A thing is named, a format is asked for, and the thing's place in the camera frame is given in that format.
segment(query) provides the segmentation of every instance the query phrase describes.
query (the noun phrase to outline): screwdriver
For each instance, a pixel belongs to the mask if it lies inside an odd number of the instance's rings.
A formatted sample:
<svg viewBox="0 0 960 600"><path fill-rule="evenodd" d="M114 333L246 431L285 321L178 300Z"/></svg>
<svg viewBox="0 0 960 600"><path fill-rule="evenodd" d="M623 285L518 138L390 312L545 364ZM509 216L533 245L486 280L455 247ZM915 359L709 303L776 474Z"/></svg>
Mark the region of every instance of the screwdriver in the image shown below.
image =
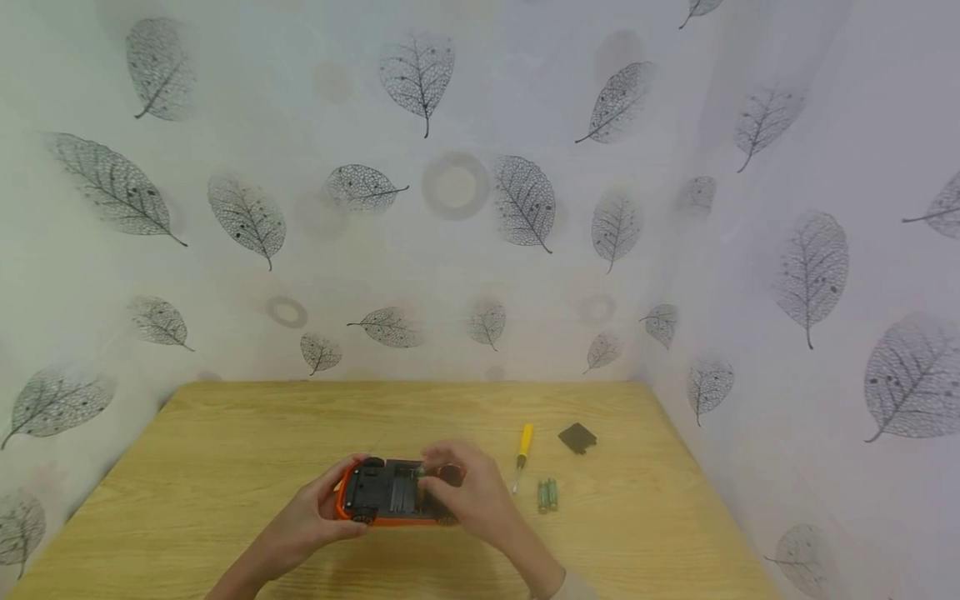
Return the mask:
<svg viewBox="0 0 960 600"><path fill-rule="evenodd" d="M514 477L514 493L516 487L520 484L520 474L527 464L527 452L530 450L530 441L534 437L534 426L532 423L523 425L523 435L520 437L520 451L516 454L516 476Z"/></svg>

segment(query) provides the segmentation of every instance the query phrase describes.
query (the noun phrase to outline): wallpaper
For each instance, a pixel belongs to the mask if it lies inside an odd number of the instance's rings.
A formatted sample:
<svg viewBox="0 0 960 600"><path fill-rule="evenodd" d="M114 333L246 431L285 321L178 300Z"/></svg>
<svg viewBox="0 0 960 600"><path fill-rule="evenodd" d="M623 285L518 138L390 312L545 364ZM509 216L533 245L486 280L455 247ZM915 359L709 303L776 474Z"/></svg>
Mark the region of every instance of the wallpaper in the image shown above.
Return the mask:
<svg viewBox="0 0 960 600"><path fill-rule="evenodd" d="M960 596L953 3L0 15L0 592L193 380L641 379L785 597Z"/></svg>

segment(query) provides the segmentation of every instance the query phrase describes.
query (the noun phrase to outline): orange toy car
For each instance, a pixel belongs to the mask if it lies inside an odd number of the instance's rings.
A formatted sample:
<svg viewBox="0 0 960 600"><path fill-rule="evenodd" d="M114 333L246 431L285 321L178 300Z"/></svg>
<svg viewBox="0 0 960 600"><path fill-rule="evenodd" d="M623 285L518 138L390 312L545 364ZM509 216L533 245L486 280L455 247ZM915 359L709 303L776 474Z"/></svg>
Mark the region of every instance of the orange toy car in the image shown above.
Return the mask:
<svg viewBox="0 0 960 600"><path fill-rule="evenodd" d="M337 517L373 526L455 525L457 518L440 500L417 487L423 475L459 488L466 471L447 465L423 471L422 461L371 457L344 473L337 492Z"/></svg>

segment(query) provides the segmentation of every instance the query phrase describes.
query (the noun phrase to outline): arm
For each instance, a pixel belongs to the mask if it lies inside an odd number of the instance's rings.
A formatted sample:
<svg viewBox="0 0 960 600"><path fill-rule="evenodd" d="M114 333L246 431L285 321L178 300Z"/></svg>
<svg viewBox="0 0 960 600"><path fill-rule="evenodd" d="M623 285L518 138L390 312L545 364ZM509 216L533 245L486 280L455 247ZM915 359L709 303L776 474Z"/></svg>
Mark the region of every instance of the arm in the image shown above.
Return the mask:
<svg viewBox="0 0 960 600"><path fill-rule="evenodd" d="M459 440L433 444L423 451L423 457L426 468L451 463L467 468L460 488L436 477L421 478L420 486L443 502L468 533L502 552L535 598L559 600L566 571L523 520L493 458Z"/></svg>
<svg viewBox="0 0 960 600"><path fill-rule="evenodd" d="M253 600L267 582L279 579L320 548L365 534L363 523L336 520L333 493L344 471L365 458L366 454L348 456L300 488L227 569L206 600Z"/></svg>

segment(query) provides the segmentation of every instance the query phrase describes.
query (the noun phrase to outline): gray leaf print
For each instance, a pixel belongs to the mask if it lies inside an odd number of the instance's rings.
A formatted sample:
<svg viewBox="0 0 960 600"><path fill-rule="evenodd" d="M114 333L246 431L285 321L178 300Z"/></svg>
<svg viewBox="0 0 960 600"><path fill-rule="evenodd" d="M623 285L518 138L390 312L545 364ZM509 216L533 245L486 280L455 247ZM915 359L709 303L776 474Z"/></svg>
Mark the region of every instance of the gray leaf print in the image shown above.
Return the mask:
<svg viewBox="0 0 960 600"><path fill-rule="evenodd" d="M828 600L830 561L823 532L813 525L791 527L777 543L776 564L790 583L814 600Z"/></svg>
<svg viewBox="0 0 960 600"><path fill-rule="evenodd" d="M206 197L213 215L229 236L266 258L268 271L272 271L272 258L287 236L287 223L276 202L259 187L241 183L232 173L211 177Z"/></svg>
<svg viewBox="0 0 960 600"><path fill-rule="evenodd" d="M723 0L690 0L690 13L686 16L686 21L680 26L680 29L686 27L686 23L690 20L690 17L703 16L720 6L721 2L723 2Z"/></svg>
<svg viewBox="0 0 960 600"><path fill-rule="evenodd" d="M470 311L469 334L474 342L487 344L496 352L493 344L503 334L507 322L507 311L499 300L484 298L478 300Z"/></svg>
<svg viewBox="0 0 960 600"><path fill-rule="evenodd" d="M633 198L624 190L608 190L593 209L593 225L590 236L593 249L604 260L619 260L636 245L643 228L643 215Z"/></svg>
<svg viewBox="0 0 960 600"><path fill-rule="evenodd" d="M179 310L173 304L154 296L138 296L128 305L133 323L136 324L138 337L144 342L164 346L183 346L186 344L186 324Z"/></svg>
<svg viewBox="0 0 960 600"><path fill-rule="evenodd" d="M686 377L686 398L700 416L710 412L724 401L733 389L733 367L722 356L707 352L697 356Z"/></svg>
<svg viewBox="0 0 960 600"><path fill-rule="evenodd" d="M300 351L303 353L303 360L313 369L311 375L317 371L333 369L344 357L339 345L320 337L316 333L303 334L303 337L300 338Z"/></svg>
<svg viewBox="0 0 960 600"><path fill-rule="evenodd" d="M620 339L612 331L604 331L593 338L590 349L587 351L587 370L584 375L594 369L606 367L620 357Z"/></svg>
<svg viewBox="0 0 960 600"><path fill-rule="evenodd" d="M166 121L186 120L193 110L197 81L190 56L183 48L183 25L167 18L138 21L127 35L127 66L148 112Z"/></svg>
<svg viewBox="0 0 960 600"><path fill-rule="evenodd" d="M901 221L903 223L923 221L937 233L960 240L960 172L947 182L944 189L940 190L923 217Z"/></svg>
<svg viewBox="0 0 960 600"><path fill-rule="evenodd" d="M664 348L670 349L679 316L680 313L673 304L660 304L655 306L646 317L640 319L640 322L646 321L647 333L663 344Z"/></svg>
<svg viewBox="0 0 960 600"><path fill-rule="evenodd" d="M593 105L589 133L574 143L592 139L613 144L627 138L656 74L657 67L652 62L634 62L615 73Z"/></svg>
<svg viewBox="0 0 960 600"><path fill-rule="evenodd" d="M0 498L0 564L19 564L17 579L46 532L47 515L32 494L19 490Z"/></svg>
<svg viewBox="0 0 960 600"><path fill-rule="evenodd" d="M494 168L500 231L518 246L542 246L553 228L553 186L540 168L520 156L501 156Z"/></svg>
<svg viewBox="0 0 960 600"><path fill-rule="evenodd" d="M337 167L324 183L324 193L335 205L355 212L383 212L408 189L397 189L387 176L362 164Z"/></svg>
<svg viewBox="0 0 960 600"><path fill-rule="evenodd" d="M47 438L86 423L104 412L114 388L114 382L103 375L75 372L63 365L36 372L16 397L12 429L0 450L17 433Z"/></svg>
<svg viewBox="0 0 960 600"><path fill-rule="evenodd" d="M847 285L847 234L826 212L811 210L795 221L778 255L774 300L805 329L806 345L813 350L810 328L830 314Z"/></svg>
<svg viewBox="0 0 960 600"><path fill-rule="evenodd" d="M879 429L936 438L960 432L960 330L953 321L913 313L893 324L867 362L864 393Z"/></svg>
<svg viewBox="0 0 960 600"><path fill-rule="evenodd" d="M47 133L50 152L80 182L78 189L116 231L132 235L169 235L170 215L159 191L143 171L123 155L70 133Z"/></svg>
<svg viewBox="0 0 960 600"><path fill-rule="evenodd" d="M452 39L429 33L381 49L380 82L394 102L426 119L423 137L453 76L455 54Z"/></svg>
<svg viewBox="0 0 960 600"><path fill-rule="evenodd" d="M804 107L801 94L776 87L761 87L747 100L747 109L736 120L736 147L747 153L747 160L737 173L742 173L756 153L780 137Z"/></svg>
<svg viewBox="0 0 960 600"><path fill-rule="evenodd" d="M716 193L717 180L707 176L695 177L681 189L678 206L683 212L707 217L713 211Z"/></svg>
<svg viewBox="0 0 960 600"><path fill-rule="evenodd" d="M360 325L367 335L390 348L414 348L423 344L420 330L395 306L374 310L360 323L347 324L350 325Z"/></svg>

